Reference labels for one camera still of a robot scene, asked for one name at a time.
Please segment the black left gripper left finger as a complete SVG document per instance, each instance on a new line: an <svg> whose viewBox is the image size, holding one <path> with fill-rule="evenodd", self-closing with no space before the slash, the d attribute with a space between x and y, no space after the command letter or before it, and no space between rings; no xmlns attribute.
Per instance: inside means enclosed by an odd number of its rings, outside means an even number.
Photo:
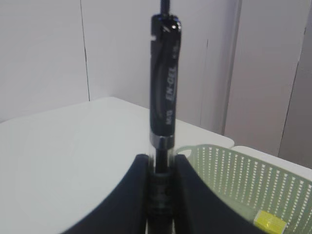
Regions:
<svg viewBox="0 0 312 234"><path fill-rule="evenodd" d="M147 219L149 157L137 155L120 183L65 234L144 234Z"/></svg>

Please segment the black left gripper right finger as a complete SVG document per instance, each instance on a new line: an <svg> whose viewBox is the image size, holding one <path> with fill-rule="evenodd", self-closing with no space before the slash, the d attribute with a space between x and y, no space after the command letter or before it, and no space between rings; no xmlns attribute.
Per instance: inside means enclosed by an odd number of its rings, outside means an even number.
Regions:
<svg viewBox="0 0 312 234"><path fill-rule="evenodd" d="M177 234L262 234L208 188L184 155L174 160L174 223Z"/></svg>

